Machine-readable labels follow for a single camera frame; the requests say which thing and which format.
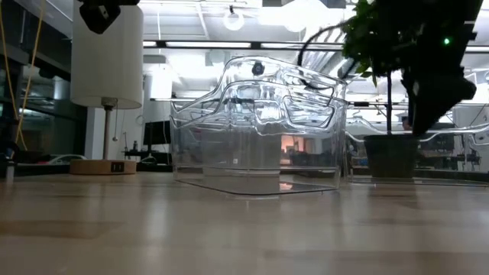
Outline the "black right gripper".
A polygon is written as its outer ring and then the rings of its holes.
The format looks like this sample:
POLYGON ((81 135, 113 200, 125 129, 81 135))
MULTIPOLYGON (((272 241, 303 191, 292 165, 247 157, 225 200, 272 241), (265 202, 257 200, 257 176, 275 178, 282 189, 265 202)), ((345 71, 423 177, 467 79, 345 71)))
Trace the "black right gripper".
POLYGON ((461 65, 402 66, 402 85, 414 102, 412 133, 425 134, 448 110, 462 100, 473 99, 476 85, 465 78, 461 65))

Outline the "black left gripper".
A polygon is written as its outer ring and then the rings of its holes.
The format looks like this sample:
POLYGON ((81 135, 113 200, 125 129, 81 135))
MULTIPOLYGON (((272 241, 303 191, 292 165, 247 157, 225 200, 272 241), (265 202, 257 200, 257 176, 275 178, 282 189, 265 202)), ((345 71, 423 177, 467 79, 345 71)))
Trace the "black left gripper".
POLYGON ((79 14, 91 32, 103 34, 121 14, 121 8, 118 5, 83 2, 79 14))

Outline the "clear plastic basket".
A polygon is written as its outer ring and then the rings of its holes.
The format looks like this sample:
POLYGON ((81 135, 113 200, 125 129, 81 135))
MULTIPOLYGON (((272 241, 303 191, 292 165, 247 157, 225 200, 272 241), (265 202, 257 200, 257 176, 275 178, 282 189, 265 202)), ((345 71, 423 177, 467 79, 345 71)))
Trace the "clear plastic basket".
POLYGON ((224 67, 217 86, 178 107, 175 125, 203 122, 219 113, 234 125, 280 123, 292 128, 327 128, 347 105, 346 82, 269 57, 237 57, 224 67))
MULTIPOLYGON (((393 123, 394 134, 404 131, 402 121, 393 123)), ((346 121, 346 174, 353 183, 391 183, 440 186, 489 187, 489 122, 457 126, 436 123, 417 141, 411 178, 376 178, 371 175, 364 138, 386 134, 387 125, 361 116, 346 121)))
POLYGON ((183 106, 173 104, 175 180, 243 196, 337 189, 348 103, 336 89, 238 81, 183 106))

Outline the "white shade table lamp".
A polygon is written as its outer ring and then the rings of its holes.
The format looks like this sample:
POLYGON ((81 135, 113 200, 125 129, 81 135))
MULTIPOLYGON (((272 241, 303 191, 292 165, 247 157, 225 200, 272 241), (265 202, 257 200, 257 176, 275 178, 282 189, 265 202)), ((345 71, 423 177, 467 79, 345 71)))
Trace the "white shade table lamp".
POLYGON ((101 160, 72 160, 73 175, 126 175, 137 171, 133 160, 108 156, 109 125, 113 110, 137 109, 143 103, 144 14, 138 5, 121 6, 121 14, 103 34, 87 28, 73 8, 70 101, 105 111, 101 160))

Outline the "green potted plant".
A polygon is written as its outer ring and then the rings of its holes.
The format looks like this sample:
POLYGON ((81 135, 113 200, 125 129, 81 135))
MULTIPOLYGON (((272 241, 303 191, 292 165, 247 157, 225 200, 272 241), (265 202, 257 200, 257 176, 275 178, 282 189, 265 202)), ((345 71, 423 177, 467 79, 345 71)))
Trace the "green potted plant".
POLYGON ((367 74, 375 86, 387 81, 387 133, 368 135, 364 146, 371 175, 411 178, 418 141, 411 134, 392 132, 393 73, 406 69, 421 26, 417 0, 358 0, 355 15, 342 26, 342 54, 353 60, 356 72, 367 74))

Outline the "ceiling light strip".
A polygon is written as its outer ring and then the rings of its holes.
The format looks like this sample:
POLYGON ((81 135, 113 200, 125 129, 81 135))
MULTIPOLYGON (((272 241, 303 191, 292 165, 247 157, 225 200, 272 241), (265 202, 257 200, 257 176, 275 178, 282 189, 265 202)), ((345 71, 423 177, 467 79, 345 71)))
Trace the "ceiling light strip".
POLYGON ((212 41, 212 40, 144 40, 145 49, 223 49, 223 50, 301 50, 300 42, 212 41))

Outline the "black monitor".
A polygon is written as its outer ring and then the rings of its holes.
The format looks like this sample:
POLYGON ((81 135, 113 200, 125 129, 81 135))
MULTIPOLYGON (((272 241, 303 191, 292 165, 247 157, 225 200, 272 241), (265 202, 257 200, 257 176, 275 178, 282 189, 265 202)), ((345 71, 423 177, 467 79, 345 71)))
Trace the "black monitor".
POLYGON ((143 145, 170 143, 170 121, 156 121, 145 124, 143 145))

